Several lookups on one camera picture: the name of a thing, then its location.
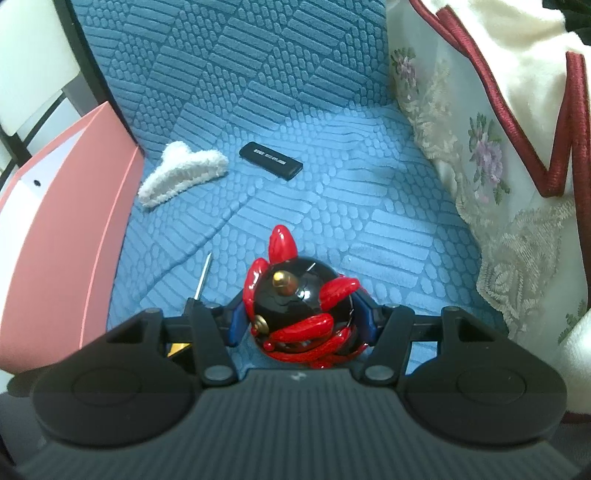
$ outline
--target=pink folder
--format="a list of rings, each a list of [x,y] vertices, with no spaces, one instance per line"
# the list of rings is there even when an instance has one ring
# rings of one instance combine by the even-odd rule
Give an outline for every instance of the pink folder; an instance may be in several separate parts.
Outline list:
[[[105,332],[143,163],[104,103],[11,179],[0,197],[0,235],[8,235],[0,239],[8,270],[0,288],[1,369],[57,362]]]

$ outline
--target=white cloth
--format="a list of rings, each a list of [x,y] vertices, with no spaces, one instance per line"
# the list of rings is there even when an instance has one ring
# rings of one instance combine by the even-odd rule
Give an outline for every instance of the white cloth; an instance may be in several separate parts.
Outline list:
[[[591,49],[566,33],[561,12],[543,9],[541,0],[423,4],[434,14],[449,5],[459,17],[548,166],[566,83],[566,51],[583,53],[589,69]],[[583,345],[582,333],[591,335],[591,319],[567,336],[581,313],[579,304],[587,301],[571,169],[565,195],[542,198],[470,60],[409,0],[387,0],[387,29],[398,103],[480,245],[478,291],[503,313],[511,339],[563,374],[571,385],[569,409],[591,413],[591,348]]]
[[[138,199],[146,208],[156,207],[227,171],[228,159],[217,150],[191,152],[185,143],[172,142],[162,152],[162,163],[139,188]]]

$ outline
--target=embossed pattern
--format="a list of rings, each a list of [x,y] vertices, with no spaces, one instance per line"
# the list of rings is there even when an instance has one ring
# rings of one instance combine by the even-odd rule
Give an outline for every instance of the embossed pattern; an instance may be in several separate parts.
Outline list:
[[[148,158],[182,140],[229,173],[151,212],[136,202],[108,328],[137,310],[179,314],[205,255],[203,296],[225,303],[266,256],[274,225],[300,252],[356,276],[379,302],[460,305],[504,324],[476,292],[480,255],[388,93],[384,6],[352,0],[73,0]],[[249,141],[304,163],[286,182],[238,156]],[[416,345],[411,367],[434,355]],[[245,339],[241,372],[269,363]]]

